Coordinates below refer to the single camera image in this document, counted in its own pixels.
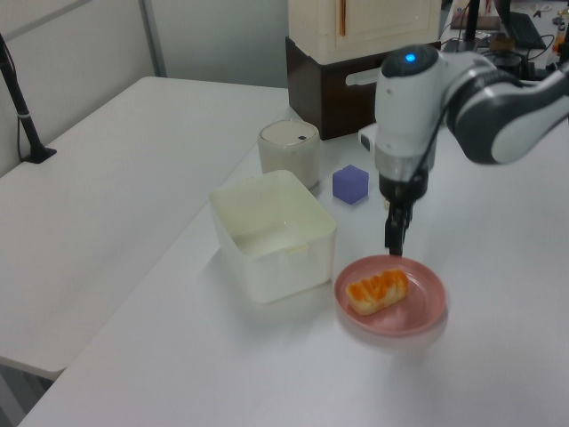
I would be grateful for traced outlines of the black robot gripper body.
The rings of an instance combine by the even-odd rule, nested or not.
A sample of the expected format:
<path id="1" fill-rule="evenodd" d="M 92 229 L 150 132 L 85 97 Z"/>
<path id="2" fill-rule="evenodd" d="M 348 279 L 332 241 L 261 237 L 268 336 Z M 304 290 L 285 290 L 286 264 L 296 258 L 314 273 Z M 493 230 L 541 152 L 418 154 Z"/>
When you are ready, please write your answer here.
<path id="1" fill-rule="evenodd" d="M 429 175 L 427 173 L 419 173 L 410 181 L 394 181 L 385 176 L 379 175 L 380 193 L 392 205 L 414 204 L 426 194 L 428 184 Z"/>

